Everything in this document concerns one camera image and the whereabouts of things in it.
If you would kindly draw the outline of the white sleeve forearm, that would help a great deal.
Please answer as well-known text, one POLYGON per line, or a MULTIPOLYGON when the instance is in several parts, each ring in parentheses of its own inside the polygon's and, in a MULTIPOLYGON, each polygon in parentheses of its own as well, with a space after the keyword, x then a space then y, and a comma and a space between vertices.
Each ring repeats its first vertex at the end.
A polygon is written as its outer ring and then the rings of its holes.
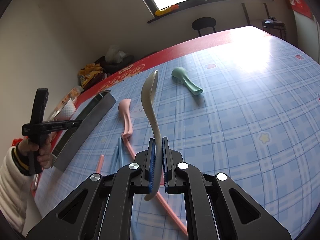
POLYGON ((24 228, 32 181, 26 161, 14 146, 8 149, 1 165, 1 213, 18 233, 24 228))

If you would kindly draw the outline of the person's left hand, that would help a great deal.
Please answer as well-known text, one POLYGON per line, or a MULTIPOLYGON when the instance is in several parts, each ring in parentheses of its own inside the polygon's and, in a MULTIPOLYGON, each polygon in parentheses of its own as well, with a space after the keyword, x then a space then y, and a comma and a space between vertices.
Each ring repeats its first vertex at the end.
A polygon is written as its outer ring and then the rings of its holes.
POLYGON ((51 145, 52 135, 49 134, 46 137, 46 142, 41 146, 31 142, 29 139, 24 139, 18 145, 18 150, 23 156, 27 156, 31 152, 39 152, 37 161, 44 169, 51 167, 53 162, 53 157, 51 155, 52 145, 51 145))

